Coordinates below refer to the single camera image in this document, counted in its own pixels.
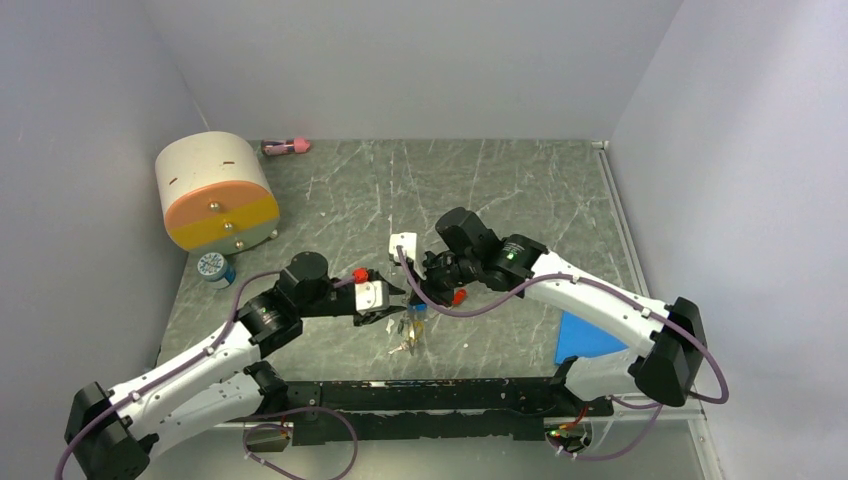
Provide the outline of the red key tag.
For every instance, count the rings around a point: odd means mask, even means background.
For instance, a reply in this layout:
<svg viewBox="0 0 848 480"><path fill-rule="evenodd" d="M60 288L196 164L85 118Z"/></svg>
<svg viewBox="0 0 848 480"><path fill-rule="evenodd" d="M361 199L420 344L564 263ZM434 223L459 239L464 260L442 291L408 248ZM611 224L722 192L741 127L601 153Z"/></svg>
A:
<svg viewBox="0 0 848 480"><path fill-rule="evenodd" d="M461 305L467 298L467 291L465 289L458 289L452 299L452 306L456 307Z"/></svg>

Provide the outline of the blue key tag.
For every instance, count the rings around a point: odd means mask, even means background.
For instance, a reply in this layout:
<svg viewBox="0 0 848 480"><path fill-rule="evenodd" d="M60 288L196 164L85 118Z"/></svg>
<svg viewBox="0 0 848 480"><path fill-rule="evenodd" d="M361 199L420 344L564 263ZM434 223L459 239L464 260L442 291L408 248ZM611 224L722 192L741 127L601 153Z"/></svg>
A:
<svg viewBox="0 0 848 480"><path fill-rule="evenodd" d="M416 304L416 305L408 305L407 312L411 315L425 315L427 313L428 306L426 304Z"/></svg>

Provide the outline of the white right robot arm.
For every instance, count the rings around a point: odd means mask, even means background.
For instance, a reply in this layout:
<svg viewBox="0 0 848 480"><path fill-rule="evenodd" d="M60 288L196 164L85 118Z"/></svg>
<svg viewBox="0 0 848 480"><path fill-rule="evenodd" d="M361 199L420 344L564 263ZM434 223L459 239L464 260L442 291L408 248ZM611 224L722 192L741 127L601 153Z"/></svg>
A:
<svg viewBox="0 0 848 480"><path fill-rule="evenodd" d="M699 307L684 297L672 303L630 292L589 274L542 243L521 234L498 236L479 216L457 207L436 223L446 246L418 251L411 233L396 234L389 254L404 268L415 295L445 309L461 286L479 282L501 298L518 297L571 313L624 344L596 357L572 355L564 377L549 392L553 408L573 415L600 397L641 393L670 407L694 397L694 381L707 359Z"/></svg>

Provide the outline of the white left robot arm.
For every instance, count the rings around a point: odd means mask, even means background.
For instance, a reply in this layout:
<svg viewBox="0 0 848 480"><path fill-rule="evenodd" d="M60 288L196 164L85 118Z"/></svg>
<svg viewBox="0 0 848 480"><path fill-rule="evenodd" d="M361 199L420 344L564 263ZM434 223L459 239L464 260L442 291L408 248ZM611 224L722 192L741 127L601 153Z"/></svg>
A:
<svg viewBox="0 0 848 480"><path fill-rule="evenodd" d="M235 298L220 327L171 360L112 387L80 388L54 478L74 460L87 479L135 479L156 456L219 423L275 419L287 386L266 359L302 334L304 320L342 316L360 326L403 308L395 300L403 289L379 271L332 277L317 252L301 252L271 275L270 288Z"/></svg>

